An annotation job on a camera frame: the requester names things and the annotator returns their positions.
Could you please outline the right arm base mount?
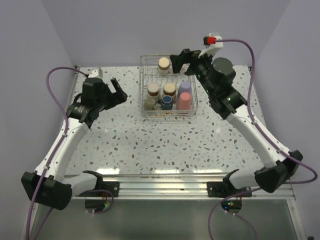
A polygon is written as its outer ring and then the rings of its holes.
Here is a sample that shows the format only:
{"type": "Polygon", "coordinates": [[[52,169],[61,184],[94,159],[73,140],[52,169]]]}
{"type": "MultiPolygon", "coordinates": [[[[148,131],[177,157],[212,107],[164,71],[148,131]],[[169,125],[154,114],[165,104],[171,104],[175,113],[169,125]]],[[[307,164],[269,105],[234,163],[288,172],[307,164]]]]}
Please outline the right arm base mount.
{"type": "Polygon", "coordinates": [[[240,197],[251,197],[251,188],[234,188],[223,181],[208,181],[206,183],[207,194],[210,198],[226,198],[231,195],[241,194],[240,197]]]}

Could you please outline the lavender plastic cup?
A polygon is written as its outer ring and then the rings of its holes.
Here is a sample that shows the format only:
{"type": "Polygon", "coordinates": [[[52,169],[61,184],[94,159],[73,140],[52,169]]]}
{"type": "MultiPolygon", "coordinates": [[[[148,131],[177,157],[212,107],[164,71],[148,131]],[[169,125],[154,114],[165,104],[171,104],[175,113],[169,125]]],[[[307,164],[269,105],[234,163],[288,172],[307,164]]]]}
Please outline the lavender plastic cup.
{"type": "Polygon", "coordinates": [[[177,96],[180,97],[182,93],[192,93],[192,85],[190,81],[182,81],[178,88],[177,96]]]}

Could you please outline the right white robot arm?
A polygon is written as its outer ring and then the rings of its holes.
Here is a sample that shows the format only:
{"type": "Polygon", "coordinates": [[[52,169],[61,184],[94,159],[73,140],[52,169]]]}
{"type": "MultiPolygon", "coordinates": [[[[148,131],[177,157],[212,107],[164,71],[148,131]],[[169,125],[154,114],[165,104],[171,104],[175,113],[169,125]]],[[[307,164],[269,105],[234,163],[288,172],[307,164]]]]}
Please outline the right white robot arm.
{"type": "Polygon", "coordinates": [[[298,168],[290,157],[302,161],[302,154],[298,150],[289,150],[282,143],[273,146],[277,139],[263,125],[260,126],[262,132],[259,132],[256,124],[260,121],[249,113],[247,100],[232,86],[236,71],[230,60],[200,53],[187,48],[178,55],[171,54],[173,73],[179,73],[184,64],[189,65],[185,75],[197,78],[214,112],[242,134],[263,164],[263,168],[255,171],[231,171],[214,190],[220,198],[235,196],[241,190],[255,186],[273,193],[298,168]]]}

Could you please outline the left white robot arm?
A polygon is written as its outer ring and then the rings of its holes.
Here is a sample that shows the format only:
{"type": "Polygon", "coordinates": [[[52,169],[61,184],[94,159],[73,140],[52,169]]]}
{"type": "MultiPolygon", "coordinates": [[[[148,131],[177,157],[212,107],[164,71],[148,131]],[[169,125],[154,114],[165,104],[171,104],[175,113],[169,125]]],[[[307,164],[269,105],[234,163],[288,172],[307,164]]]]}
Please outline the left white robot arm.
{"type": "Polygon", "coordinates": [[[89,77],[83,82],[82,92],[66,110],[66,123],[53,146],[33,172],[22,175],[21,183],[32,203],[63,210],[74,196],[89,192],[96,197],[106,191],[100,173],[85,170],[69,179],[65,179],[65,173],[78,144],[100,112],[114,108],[128,98],[116,78],[110,82],[115,92],[98,77],[89,77]]]}

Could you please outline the coral pink cup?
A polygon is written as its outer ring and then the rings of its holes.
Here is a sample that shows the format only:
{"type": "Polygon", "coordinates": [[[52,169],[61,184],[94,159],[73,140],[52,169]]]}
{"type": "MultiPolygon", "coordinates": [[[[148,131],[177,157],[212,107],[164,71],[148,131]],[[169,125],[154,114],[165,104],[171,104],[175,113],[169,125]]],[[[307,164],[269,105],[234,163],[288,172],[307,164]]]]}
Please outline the coral pink cup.
{"type": "Polygon", "coordinates": [[[188,92],[183,92],[180,94],[176,109],[179,111],[191,110],[192,108],[192,97],[188,92]]]}

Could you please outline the small olive mug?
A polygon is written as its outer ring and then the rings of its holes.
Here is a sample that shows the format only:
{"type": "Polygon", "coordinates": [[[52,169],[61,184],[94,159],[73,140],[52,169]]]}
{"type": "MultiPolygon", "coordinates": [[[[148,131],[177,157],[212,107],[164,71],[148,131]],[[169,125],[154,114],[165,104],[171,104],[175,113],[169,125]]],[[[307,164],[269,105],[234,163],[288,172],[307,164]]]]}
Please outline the small olive mug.
{"type": "Polygon", "coordinates": [[[143,109],[145,111],[155,111],[155,110],[157,110],[157,101],[154,98],[147,98],[144,101],[143,109]]]}

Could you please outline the black mug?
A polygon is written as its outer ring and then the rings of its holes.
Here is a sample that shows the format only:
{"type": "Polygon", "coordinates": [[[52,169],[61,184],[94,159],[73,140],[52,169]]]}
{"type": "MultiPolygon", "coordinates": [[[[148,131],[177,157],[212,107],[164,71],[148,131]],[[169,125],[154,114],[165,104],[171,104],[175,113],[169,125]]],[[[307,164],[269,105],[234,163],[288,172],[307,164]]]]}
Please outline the black mug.
{"type": "Polygon", "coordinates": [[[158,100],[158,103],[163,111],[171,111],[173,109],[173,99],[170,95],[164,95],[158,100]]]}

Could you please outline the steel cup with brown band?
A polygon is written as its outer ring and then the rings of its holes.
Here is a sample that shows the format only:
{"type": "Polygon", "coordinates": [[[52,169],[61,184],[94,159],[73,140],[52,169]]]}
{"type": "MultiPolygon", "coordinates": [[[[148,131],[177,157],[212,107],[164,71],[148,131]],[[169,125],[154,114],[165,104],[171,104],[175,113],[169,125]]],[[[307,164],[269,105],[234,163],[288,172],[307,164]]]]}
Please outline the steel cup with brown band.
{"type": "Polygon", "coordinates": [[[174,100],[176,98],[176,85],[172,82],[166,83],[163,87],[163,95],[171,96],[171,98],[174,100]]]}

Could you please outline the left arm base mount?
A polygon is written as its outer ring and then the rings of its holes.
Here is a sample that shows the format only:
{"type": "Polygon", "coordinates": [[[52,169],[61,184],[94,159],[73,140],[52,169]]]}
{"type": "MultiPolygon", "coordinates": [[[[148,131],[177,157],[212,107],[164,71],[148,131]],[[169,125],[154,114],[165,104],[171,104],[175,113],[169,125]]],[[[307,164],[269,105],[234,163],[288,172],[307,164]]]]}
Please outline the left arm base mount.
{"type": "Polygon", "coordinates": [[[81,193],[79,197],[111,197],[114,198],[119,196],[120,183],[118,181],[104,181],[102,186],[98,189],[90,190],[81,193]]]}

